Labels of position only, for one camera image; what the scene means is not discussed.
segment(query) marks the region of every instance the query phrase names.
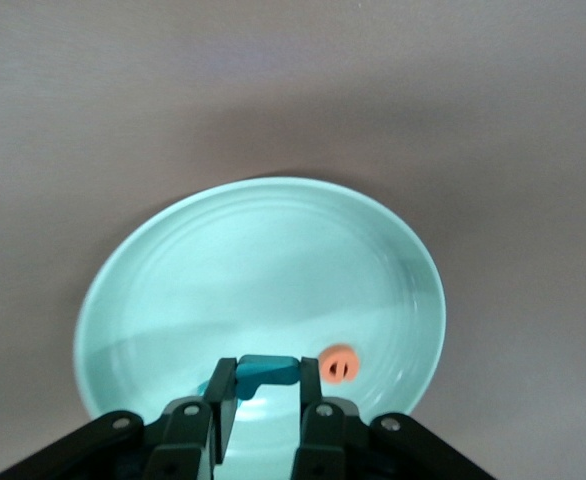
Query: metallic surface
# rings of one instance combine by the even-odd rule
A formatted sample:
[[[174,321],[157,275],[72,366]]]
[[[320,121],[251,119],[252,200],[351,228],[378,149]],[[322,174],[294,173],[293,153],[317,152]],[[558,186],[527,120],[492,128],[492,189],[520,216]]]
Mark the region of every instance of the metallic surface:
[[[586,0],[0,2],[0,470],[88,420],[73,328],[109,253],[273,174],[429,247],[420,422],[498,478],[586,478]]]

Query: orange round object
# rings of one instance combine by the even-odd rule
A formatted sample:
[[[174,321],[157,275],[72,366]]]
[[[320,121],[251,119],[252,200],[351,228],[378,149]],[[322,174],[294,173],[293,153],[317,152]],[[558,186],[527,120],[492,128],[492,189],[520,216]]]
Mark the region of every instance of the orange round object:
[[[324,350],[318,360],[320,375],[328,383],[353,381],[360,371],[360,359],[348,345],[333,345]]]

